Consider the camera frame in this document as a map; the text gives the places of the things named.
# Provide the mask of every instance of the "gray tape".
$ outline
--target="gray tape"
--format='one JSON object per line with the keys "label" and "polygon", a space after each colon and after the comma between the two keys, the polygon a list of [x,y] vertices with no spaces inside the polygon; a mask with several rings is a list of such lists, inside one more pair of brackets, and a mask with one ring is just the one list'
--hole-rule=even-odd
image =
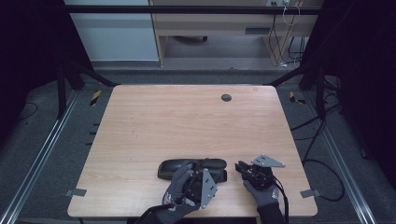
{"label": "gray tape", "polygon": [[87,190],[85,189],[67,189],[64,196],[72,197],[73,195],[84,197]]}
{"label": "gray tape", "polygon": [[318,189],[307,189],[301,191],[300,193],[303,198],[318,197],[321,195]]}

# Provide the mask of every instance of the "person's arm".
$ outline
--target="person's arm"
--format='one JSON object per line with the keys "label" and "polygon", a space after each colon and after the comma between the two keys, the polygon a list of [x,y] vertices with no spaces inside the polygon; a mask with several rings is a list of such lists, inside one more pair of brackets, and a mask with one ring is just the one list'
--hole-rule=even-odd
{"label": "person's arm", "polygon": [[183,187],[193,173],[191,168],[190,162],[184,162],[173,175],[172,182],[163,195],[162,205],[172,204],[173,206],[148,213],[138,220],[138,224],[174,224],[187,214],[199,209],[199,203],[183,197]]}
{"label": "person's arm", "polygon": [[267,189],[254,189],[247,180],[244,180],[244,186],[256,201],[262,224],[285,224],[277,201],[279,189],[275,185]]}

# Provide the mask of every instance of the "person's left hand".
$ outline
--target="person's left hand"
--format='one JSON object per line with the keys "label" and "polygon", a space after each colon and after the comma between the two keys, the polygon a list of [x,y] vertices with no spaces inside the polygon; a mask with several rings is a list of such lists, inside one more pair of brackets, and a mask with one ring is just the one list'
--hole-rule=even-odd
{"label": "person's left hand", "polygon": [[187,214],[199,209],[200,204],[183,196],[183,187],[193,173],[192,163],[185,161],[181,164],[172,177],[172,182],[163,195],[163,204],[172,203],[173,208],[157,211],[157,218],[165,224],[173,224]]}

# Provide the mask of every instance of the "white cable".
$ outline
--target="white cable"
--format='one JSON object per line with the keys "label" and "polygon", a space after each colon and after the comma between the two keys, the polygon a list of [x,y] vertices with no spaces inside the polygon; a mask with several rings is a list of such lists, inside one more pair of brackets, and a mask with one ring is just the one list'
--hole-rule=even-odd
{"label": "white cable", "polygon": [[292,26],[292,25],[297,24],[298,20],[300,19],[300,8],[297,7],[297,9],[298,9],[297,21],[296,21],[295,23],[287,23],[287,22],[286,22],[286,19],[285,19],[285,12],[286,12],[286,10],[288,10],[288,9],[286,8],[286,6],[285,6],[285,8],[283,8],[283,21],[284,21],[287,25]]}

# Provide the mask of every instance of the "black sleeve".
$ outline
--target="black sleeve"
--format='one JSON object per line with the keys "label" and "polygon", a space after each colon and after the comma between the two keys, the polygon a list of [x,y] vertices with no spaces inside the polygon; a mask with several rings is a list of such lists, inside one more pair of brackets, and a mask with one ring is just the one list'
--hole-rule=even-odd
{"label": "black sleeve", "polygon": [[136,221],[135,224],[163,224],[155,215],[155,212],[149,213],[141,221]]}
{"label": "black sleeve", "polygon": [[262,224],[285,224],[282,212],[279,209],[279,203],[270,203],[265,206],[257,208],[260,214]]}

